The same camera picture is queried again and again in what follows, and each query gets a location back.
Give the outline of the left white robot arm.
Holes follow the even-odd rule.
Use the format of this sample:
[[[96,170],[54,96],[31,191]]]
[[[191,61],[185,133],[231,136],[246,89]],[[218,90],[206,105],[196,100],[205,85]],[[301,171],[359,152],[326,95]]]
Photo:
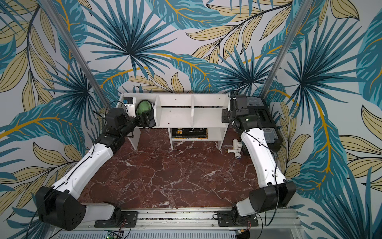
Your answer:
[[[66,175],[51,187],[41,187],[35,197],[37,215],[43,223],[72,231],[81,223],[95,222],[97,227],[119,227],[126,220],[114,203],[82,204],[78,198],[98,170],[119,151],[129,133],[138,127],[154,127],[154,111],[136,110],[129,116],[123,108],[105,115],[105,126],[93,146]]]

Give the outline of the dark grey green cloth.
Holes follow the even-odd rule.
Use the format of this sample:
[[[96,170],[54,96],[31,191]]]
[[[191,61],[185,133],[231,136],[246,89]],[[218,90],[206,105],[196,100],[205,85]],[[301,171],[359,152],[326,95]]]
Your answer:
[[[143,115],[143,113],[148,114],[152,110],[153,110],[152,103],[148,100],[143,100],[136,105],[137,115]]]

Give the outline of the white wooden bookshelf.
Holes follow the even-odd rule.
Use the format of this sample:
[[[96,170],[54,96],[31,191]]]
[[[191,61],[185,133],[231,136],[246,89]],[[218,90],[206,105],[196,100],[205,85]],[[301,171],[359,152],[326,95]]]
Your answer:
[[[153,104],[155,128],[167,129],[171,149],[175,141],[193,141],[193,139],[172,138],[174,128],[206,128],[208,138],[197,141],[216,141],[222,148],[228,129],[221,122],[221,111],[229,107],[227,94],[130,94],[122,93],[117,102],[122,107],[123,97],[135,97],[136,105],[148,100]]]

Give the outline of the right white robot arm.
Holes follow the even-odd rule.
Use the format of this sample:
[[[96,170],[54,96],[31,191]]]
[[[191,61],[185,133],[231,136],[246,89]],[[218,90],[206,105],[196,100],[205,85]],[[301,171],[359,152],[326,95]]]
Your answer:
[[[248,221],[252,215],[276,211],[278,208],[288,205],[296,193],[296,185],[287,181],[278,168],[274,159],[273,151],[268,147],[265,137],[265,128],[260,128],[258,121],[251,125],[252,118],[237,116],[236,111],[222,110],[222,122],[230,123],[231,126],[241,133],[241,141],[233,141],[233,149],[227,152],[240,157],[243,147],[246,147],[255,167],[259,189],[250,192],[248,198],[237,202],[231,209],[227,219],[239,226]]]

